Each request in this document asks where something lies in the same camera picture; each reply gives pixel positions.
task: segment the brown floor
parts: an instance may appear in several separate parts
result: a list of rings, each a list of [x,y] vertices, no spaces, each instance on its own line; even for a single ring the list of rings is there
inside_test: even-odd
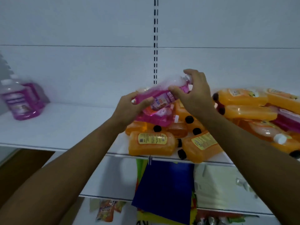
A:
[[[0,208],[53,154],[53,151],[21,149],[0,167]]]

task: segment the white wall panel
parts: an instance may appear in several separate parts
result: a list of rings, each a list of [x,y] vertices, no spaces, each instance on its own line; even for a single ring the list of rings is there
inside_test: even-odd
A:
[[[116,107],[122,95],[153,85],[153,48],[0,46],[0,53],[55,103]]]
[[[159,48],[157,82],[192,68],[211,87],[260,86],[300,95],[300,49]]]
[[[1,45],[152,46],[153,0],[1,0]]]
[[[300,47],[300,0],[159,0],[159,47]]]

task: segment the pink detergent bottle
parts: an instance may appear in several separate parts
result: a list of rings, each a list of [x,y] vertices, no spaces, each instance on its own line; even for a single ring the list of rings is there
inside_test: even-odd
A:
[[[27,88],[28,93],[29,93],[31,99],[36,103],[36,106],[39,109],[43,109],[45,107],[45,104],[40,99],[40,97],[39,97],[39,95],[38,95],[38,93],[37,93],[37,91],[35,89],[35,86],[33,85],[32,82],[20,79],[19,76],[16,75],[16,74],[10,75],[10,78],[13,79],[15,83],[21,84],[25,88]]]
[[[12,79],[1,80],[0,95],[16,120],[26,120],[41,114],[26,87],[14,83]]]
[[[157,86],[138,94],[135,98],[136,103],[139,104],[144,99],[152,96],[154,98],[154,102],[143,110],[146,115],[152,116],[160,109],[170,105],[172,102],[178,99],[168,90],[169,86],[178,86],[183,92],[188,93],[188,85],[192,83],[192,79],[189,75],[175,76],[170,79],[166,79]]]

